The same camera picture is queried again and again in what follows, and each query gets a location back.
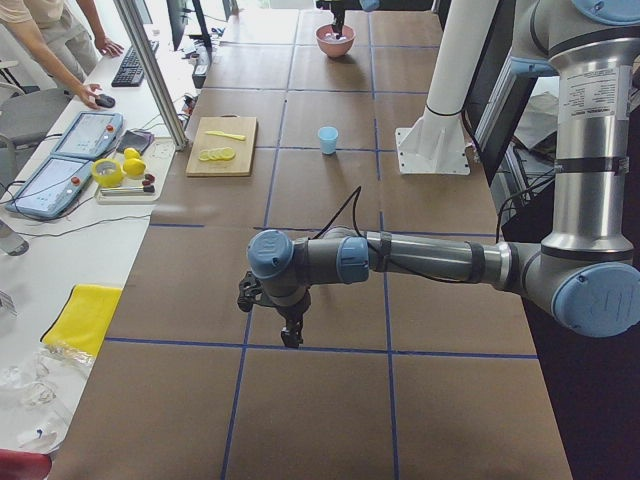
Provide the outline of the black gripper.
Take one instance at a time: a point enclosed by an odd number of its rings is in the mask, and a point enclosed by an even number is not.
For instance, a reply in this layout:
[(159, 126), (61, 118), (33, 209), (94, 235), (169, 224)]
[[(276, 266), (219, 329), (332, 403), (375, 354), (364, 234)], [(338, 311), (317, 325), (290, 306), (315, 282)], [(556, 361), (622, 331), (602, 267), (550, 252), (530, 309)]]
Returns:
[(332, 32), (335, 39), (343, 36), (344, 12), (347, 9), (347, 2), (344, 0), (317, 0), (317, 8), (329, 10), (333, 14)]
[(295, 323), (294, 327), (286, 324), (280, 333), (285, 347), (298, 349), (303, 343), (303, 317), (311, 306), (311, 295), (305, 294), (298, 302), (289, 306), (277, 306), (277, 312), (287, 323)]

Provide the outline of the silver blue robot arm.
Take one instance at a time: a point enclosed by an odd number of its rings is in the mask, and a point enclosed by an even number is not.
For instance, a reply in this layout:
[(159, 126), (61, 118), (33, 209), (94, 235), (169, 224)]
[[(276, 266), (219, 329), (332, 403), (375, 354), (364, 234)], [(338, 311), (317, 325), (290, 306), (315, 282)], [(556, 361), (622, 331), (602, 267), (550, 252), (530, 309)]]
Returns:
[(282, 341), (296, 348), (312, 286), (397, 272), (490, 284), (531, 300), (583, 336), (627, 331), (639, 320), (639, 274), (621, 230), (638, 53), (635, 1), (517, 2), (513, 71), (559, 78), (551, 232), (538, 244), (481, 245), (333, 226), (297, 240), (266, 230), (248, 245), (239, 308), (277, 310), (285, 321)]
[(333, 16), (331, 28), (336, 39), (343, 36), (343, 27), (345, 23), (347, 10), (363, 10), (372, 12), (380, 7), (379, 0), (331, 0), (331, 1), (315, 1), (315, 7), (320, 10), (328, 10)]

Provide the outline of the person's other hand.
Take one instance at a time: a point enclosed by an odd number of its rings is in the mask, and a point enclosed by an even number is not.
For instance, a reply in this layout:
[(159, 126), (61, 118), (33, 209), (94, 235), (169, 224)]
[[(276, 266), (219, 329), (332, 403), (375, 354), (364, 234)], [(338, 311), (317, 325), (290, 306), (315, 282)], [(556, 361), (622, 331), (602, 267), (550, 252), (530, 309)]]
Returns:
[(116, 43), (107, 36), (97, 36), (94, 40), (94, 44), (96, 49), (103, 56), (118, 57), (124, 52), (122, 45)]

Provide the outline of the person's hand on mouse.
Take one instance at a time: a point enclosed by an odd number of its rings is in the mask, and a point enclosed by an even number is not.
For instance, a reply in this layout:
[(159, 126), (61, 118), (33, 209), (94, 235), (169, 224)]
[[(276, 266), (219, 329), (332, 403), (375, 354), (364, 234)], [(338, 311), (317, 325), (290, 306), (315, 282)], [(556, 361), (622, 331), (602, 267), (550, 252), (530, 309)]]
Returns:
[(91, 109), (98, 109), (96, 99), (101, 94), (101, 86), (99, 84), (81, 84), (75, 89), (75, 95), (79, 97), (84, 105)]

